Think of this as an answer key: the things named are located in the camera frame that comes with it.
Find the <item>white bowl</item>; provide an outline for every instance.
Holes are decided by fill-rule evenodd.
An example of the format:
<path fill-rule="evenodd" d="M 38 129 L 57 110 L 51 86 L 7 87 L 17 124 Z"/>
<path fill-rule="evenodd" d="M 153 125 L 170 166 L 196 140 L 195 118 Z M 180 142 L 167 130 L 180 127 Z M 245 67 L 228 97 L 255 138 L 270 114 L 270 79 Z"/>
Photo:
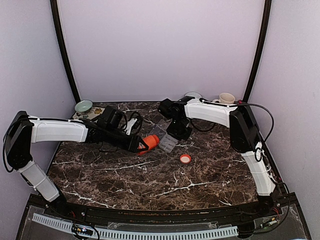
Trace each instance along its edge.
<path fill-rule="evenodd" d="M 81 114 L 81 115 L 86 115 L 87 113 L 90 112 L 90 110 L 92 109 L 93 103 L 90 100 L 83 100 L 78 102 L 75 107 L 74 110 Z"/>

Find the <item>white grille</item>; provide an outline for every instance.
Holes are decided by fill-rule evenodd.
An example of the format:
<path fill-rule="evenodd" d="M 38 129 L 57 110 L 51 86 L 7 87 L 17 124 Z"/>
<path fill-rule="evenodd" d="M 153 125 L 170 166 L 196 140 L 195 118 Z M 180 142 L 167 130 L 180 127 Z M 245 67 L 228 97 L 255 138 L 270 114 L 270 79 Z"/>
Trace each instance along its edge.
<path fill-rule="evenodd" d="M 32 221 L 65 233 L 72 233 L 72 223 L 70 221 L 58 220 L 37 213 L 33 214 Z M 238 236 L 238 228 L 236 226 L 203 231 L 159 233 L 117 231 L 99 227 L 96 227 L 96 230 L 99 232 L 101 240 L 213 240 Z M 95 231 L 91 238 L 97 239 L 97 233 Z"/>

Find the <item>orange object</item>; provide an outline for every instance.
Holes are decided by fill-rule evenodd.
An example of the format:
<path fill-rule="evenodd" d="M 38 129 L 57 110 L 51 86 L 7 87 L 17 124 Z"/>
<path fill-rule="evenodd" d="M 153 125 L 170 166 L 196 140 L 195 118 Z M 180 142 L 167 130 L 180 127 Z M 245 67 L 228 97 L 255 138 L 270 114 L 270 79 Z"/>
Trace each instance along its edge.
<path fill-rule="evenodd" d="M 157 135 L 149 135 L 146 136 L 143 141 L 149 146 L 149 149 L 147 151 L 141 151 L 138 153 L 138 155 L 145 154 L 146 152 L 150 151 L 151 149 L 154 149 L 160 142 Z"/>
<path fill-rule="evenodd" d="M 188 154 L 182 154 L 180 156 L 180 162 L 183 164 L 189 164 L 191 162 L 191 157 Z"/>

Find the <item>beige cup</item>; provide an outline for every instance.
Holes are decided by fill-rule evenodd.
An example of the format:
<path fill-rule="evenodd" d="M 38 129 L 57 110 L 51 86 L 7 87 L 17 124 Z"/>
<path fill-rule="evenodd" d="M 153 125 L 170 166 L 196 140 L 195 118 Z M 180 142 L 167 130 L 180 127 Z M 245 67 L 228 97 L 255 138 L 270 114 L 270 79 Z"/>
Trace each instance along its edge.
<path fill-rule="evenodd" d="M 234 104 L 235 100 L 235 96 L 230 93 L 223 92 L 219 95 L 219 99 L 215 99 L 212 102 L 219 102 L 221 104 Z"/>

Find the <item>white partition panel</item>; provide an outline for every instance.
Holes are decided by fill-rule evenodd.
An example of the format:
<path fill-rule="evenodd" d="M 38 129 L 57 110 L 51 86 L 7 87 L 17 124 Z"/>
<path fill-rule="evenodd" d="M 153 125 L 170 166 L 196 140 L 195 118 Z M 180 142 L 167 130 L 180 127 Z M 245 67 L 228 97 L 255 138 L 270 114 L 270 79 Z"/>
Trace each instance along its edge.
<path fill-rule="evenodd" d="M 59 0 L 82 99 L 241 98 L 264 0 Z"/>

